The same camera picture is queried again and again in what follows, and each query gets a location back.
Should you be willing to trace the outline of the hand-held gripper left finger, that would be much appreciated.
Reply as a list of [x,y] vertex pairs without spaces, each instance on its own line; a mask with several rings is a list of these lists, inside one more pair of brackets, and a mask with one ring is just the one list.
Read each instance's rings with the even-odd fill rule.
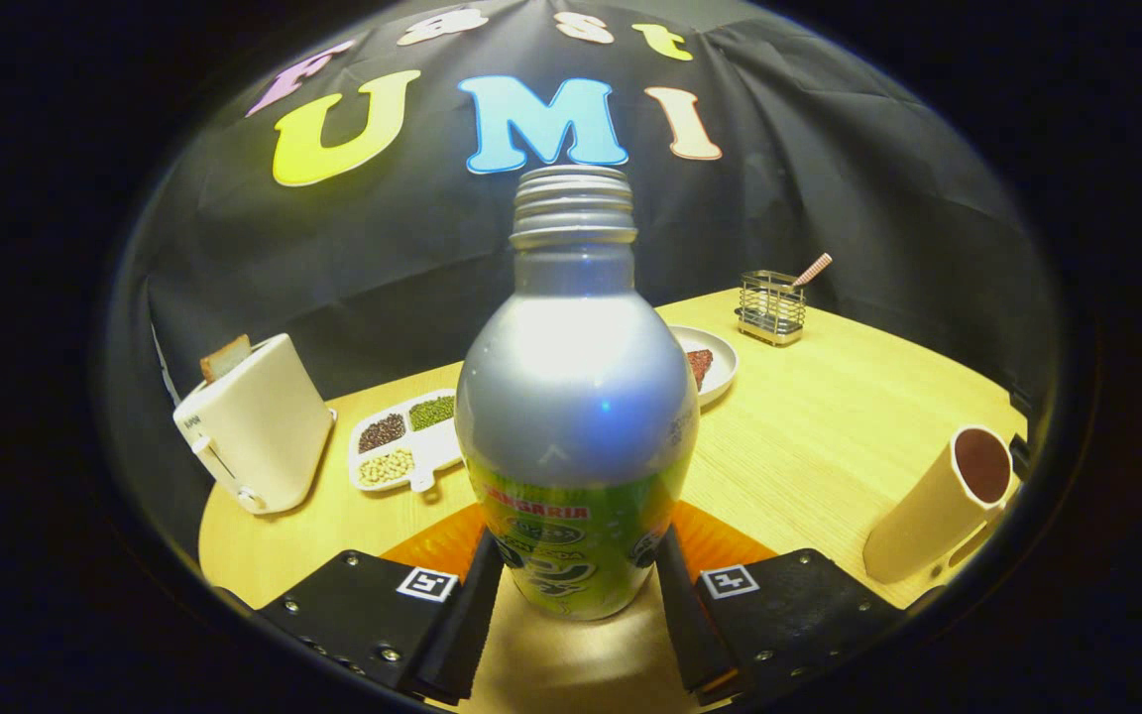
[[381,555],[343,548],[258,613],[349,677],[417,701],[471,699],[502,552],[471,505]]

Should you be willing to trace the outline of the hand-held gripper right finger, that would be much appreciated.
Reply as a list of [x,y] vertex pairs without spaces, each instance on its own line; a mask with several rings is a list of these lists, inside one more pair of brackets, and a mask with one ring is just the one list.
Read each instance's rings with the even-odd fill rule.
[[893,605],[825,552],[780,554],[687,502],[652,554],[681,685],[729,709],[775,708],[826,685],[944,589]]

